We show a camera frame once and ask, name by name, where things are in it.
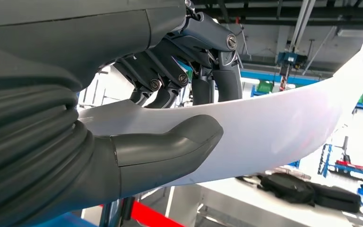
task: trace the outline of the white table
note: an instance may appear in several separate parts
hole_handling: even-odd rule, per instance
[[[203,204],[253,227],[352,227],[343,213],[320,206],[290,204],[235,178],[172,187],[166,216],[194,227]]]
[[[198,185],[204,205],[256,227],[352,227],[339,210],[290,204],[234,178]]]

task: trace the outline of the red barrier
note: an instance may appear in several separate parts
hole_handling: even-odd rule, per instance
[[[184,227],[137,201],[134,201],[131,218],[149,227]]]
[[[352,167],[352,168],[356,168],[356,169],[360,169],[363,170],[363,166],[357,166],[357,165],[353,165],[349,162],[345,162],[345,161],[336,161],[336,164],[341,165],[341,166],[348,166],[348,167]]]

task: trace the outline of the robotic hand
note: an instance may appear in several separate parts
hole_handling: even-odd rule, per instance
[[[186,86],[174,59],[194,68],[195,104],[209,102],[211,79],[219,101],[241,98],[234,35],[187,9],[182,0],[0,3],[0,226],[114,201],[201,165],[223,135],[211,116],[162,134],[94,136],[74,108],[75,92],[113,62],[139,105],[159,90],[148,107],[169,107]]]
[[[213,102],[214,82],[218,86],[219,102],[242,98],[236,36],[210,16],[195,13],[189,0],[186,4],[188,14],[183,23],[155,48],[115,63],[115,67],[135,85],[130,97],[134,103],[144,104],[158,90],[156,100],[147,107],[170,107],[180,89],[188,83],[187,75],[175,60],[193,69],[194,105]]]

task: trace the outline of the curved white panel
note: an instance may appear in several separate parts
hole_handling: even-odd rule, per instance
[[[113,135],[162,133],[191,116],[213,116],[224,128],[219,144],[194,173],[168,185],[189,184],[251,174],[301,159],[325,142],[362,92],[363,47],[334,77],[305,87],[176,109],[145,109],[122,101],[84,110],[80,120],[95,135]]]

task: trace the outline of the screw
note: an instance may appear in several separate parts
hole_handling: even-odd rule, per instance
[[[160,82],[158,79],[152,79],[150,82],[149,82],[149,85],[151,86],[151,88],[153,90],[158,90],[159,89],[159,86],[160,86]]]
[[[182,85],[187,85],[187,83],[189,82],[189,78],[187,77],[186,74],[180,74],[179,75],[179,82],[182,84]]]
[[[237,40],[236,40],[236,36],[233,34],[230,34],[227,37],[227,47],[229,47],[229,49],[234,50],[236,49],[237,46]]]

